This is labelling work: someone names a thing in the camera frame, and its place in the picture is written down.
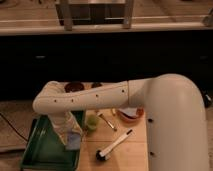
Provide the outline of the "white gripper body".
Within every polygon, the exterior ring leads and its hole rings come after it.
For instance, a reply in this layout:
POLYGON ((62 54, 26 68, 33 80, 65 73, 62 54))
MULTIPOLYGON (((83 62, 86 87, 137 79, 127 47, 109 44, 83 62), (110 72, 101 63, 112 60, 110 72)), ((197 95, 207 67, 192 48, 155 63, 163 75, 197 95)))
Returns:
POLYGON ((82 137, 83 131, 72 112, 57 113, 49 116, 53 128, 63 144, 68 143, 68 137, 82 137))

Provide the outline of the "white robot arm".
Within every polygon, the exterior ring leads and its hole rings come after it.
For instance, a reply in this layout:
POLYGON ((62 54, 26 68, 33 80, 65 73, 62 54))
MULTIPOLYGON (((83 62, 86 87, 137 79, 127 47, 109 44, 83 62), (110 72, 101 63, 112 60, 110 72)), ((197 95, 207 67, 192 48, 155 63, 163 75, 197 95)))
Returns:
POLYGON ((149 171, 210 171, 206 112, 200 90, 179 74, 122 81, 65 93, 50 81, 33 101, 37 113, 143 108, 149 171))

